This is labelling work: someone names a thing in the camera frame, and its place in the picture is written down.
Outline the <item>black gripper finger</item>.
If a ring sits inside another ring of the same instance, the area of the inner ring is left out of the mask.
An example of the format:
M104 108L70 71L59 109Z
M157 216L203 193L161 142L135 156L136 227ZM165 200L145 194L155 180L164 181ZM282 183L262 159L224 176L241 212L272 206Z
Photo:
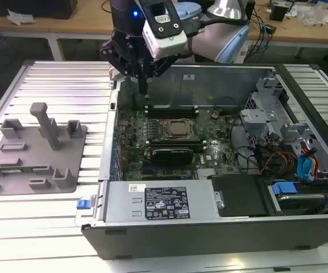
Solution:
M143 59L143 95L147 94L148 79L161 76L177 60L178 55L164 57L156 61L152 57Z
M122 75L133 77L137 81L138 91L144 94L144 76L136 54L134 40L111 38L100 49L102 57Z

